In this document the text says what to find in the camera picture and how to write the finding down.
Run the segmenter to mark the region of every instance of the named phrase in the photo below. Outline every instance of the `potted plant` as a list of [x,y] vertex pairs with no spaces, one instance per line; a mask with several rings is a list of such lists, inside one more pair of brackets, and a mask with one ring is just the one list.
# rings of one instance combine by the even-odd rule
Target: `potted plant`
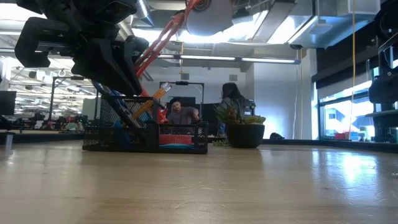
[[226,125],[226,136],[232,147],[257,148],[264,136],[266,121],[262,116],[247,116],[240,118],[236,114],[236,105],[215,107],[217,118]]

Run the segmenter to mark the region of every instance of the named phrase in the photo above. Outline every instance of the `table surface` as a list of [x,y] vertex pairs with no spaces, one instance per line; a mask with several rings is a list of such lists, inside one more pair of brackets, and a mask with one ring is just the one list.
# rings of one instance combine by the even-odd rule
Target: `table surface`
[[305,146],[138,154],[81,144],[0,151],[0,222],[398,222],[398,154]]

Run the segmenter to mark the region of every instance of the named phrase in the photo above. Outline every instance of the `black frame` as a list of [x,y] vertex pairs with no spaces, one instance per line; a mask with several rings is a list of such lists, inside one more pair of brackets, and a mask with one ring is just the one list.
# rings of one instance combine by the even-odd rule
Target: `black frame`
[[188,85],[201,85],[201,103],[200,103],[200,111],[199,111],[199,116],[201,117],[201,111],[202,111],[202,105],[204,104],[204,102],[205,102],[205,84],[204,83],[190,83],[190,82],[160,82],[159,83],[159,88],[161,88],[162,87],[162,85],[164,84],[164,83],[170,83],[170,84],[176,84],[176,85],[181,85],[181,84],[178,84],[178,83],[188,83]]
[[[52,77],[52,87],[51,87],[51,100],[50,100],[50,112],[49,112],[49,121],[52,121],[52,108],[54,104],[54,93],[55,93],[55,88],[58,87],[55,84],[55,81],[57,79],[70,79],[70,80],[84,80],[83,77]],[[94,110],[94,119],[97,118],[97,107],[98,107],[98,97],[99,93],[98,90],[96,91],[96,98],[95,98],[95,110]]]

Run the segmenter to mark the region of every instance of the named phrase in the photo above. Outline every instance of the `person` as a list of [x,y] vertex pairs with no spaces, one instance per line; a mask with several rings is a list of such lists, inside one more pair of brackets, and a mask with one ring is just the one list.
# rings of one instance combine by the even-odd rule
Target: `person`
[[[227,108],[229,105],[236,106],[236,116],[238,119],[243,118],[244,110],[246,108],[246,99],[241,94],[238,86],[235,83],[225,83],[223,85],[223,91],[221,92],[222,101],[220,106]],[[218,133],[217,136],[220,138],[225,138],[225,124],[220,120],[218,121]]]
[[191,124],[192,120],[199,121],[199,111],[190,106],[181,106],[179,98],[170,101],[173,111],[167,118],[170,124]]

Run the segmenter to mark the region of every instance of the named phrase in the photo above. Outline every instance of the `green leaves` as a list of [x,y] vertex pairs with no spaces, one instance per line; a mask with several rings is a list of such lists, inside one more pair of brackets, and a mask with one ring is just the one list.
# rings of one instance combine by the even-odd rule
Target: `green leaves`
[[266,121],[266,118],[254,115],[244,117],[242,121],[244,124],[263,124]]
[[236,114],[236,105],[234,103],[227,104],[227,107],[214,106],[217,118],[224,124],[264,124],[265,117],[247,116],[240,120]]

